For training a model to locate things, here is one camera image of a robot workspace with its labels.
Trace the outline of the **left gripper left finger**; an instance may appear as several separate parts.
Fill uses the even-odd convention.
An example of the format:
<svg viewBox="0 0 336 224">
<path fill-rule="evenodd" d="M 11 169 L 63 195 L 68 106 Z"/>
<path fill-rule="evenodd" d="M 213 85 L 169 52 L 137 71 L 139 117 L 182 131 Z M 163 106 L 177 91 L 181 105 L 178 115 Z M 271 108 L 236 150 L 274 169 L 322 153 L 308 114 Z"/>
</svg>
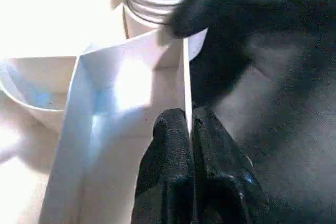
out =
<svg viewBox="0 0 336 224">
<path fill-rule="evenodd" d="M 191 223 L 194 165 L 185 113 L 163 111 L 141 159 L 136 181 L 133 223 Z"/>
</svg>

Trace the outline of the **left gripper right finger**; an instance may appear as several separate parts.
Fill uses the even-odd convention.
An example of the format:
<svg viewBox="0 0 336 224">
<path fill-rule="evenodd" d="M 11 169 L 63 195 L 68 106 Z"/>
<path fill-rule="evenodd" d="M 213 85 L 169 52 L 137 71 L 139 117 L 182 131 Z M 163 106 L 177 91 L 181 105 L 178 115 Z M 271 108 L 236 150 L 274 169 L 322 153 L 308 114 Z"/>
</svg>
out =
<svg viewBox="0 0 336 224">
<path fill-rule="evenodd" d="M 272 223 L 269 199 L 247 155 L 208 108 L 193 112 L 199 223 Z"/>
</svg>

